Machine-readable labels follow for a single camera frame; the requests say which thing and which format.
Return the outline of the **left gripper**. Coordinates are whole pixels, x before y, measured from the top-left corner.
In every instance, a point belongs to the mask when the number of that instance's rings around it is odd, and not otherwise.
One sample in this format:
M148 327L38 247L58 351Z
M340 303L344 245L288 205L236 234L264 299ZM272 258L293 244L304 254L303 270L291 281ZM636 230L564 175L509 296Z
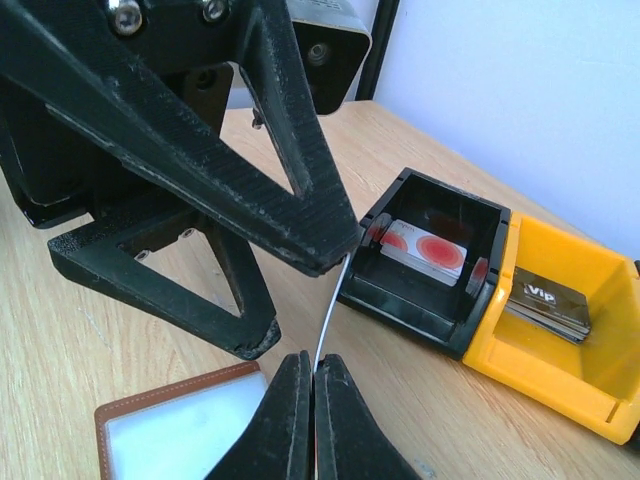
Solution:
M359 241L316 116L288 7L225 1L5 1L1 112L7 175L35 225L91 210L91 190L142 181L309 276ZM274 144L283 188L224 143L166 83L235 63ZM281 338L250 244L193 209L120 211L48 242L66 279L158 317L243 360ZM137 254L204 234L238 314L144 266Z

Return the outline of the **brown leather card holder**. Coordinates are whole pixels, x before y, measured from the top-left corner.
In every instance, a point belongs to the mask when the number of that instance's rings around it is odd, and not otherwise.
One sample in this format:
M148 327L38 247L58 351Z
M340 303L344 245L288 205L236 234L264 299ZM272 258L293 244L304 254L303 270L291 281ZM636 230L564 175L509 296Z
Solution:
M241 362L98 407L103 479L203 479L241 437L268 388Z

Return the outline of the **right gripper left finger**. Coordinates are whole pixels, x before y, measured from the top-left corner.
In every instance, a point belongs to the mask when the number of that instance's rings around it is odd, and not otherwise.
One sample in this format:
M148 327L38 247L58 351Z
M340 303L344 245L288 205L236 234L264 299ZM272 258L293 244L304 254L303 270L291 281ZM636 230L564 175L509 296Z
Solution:
M209 479L309 479L313 473L309 354L281 362L247 428Z

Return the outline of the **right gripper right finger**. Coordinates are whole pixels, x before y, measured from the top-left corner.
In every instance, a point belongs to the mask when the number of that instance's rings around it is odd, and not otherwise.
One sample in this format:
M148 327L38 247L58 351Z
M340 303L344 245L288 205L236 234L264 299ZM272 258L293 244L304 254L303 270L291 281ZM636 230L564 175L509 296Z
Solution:
M337 354L314 374L316 464L320 479L418 479L371 414Z

